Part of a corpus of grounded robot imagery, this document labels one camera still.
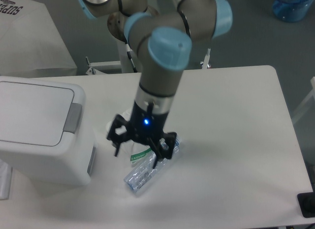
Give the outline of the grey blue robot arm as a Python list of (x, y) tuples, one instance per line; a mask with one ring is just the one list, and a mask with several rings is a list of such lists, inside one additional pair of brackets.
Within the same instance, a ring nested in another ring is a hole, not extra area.
[(79, 0), (86, 15), (97, 18), (118, 12), (123, 42), (142, 65), (129, 120), (116, 115), (107, 139), (116, 149), (127, 141), (149, 146), (156, 162), (171, 159), (176, 133), (163, 130), (192, 43), (227, 33), (233, 22), (227, 0), (173, 0), (176, 12), (152, 16), (147, 0)]

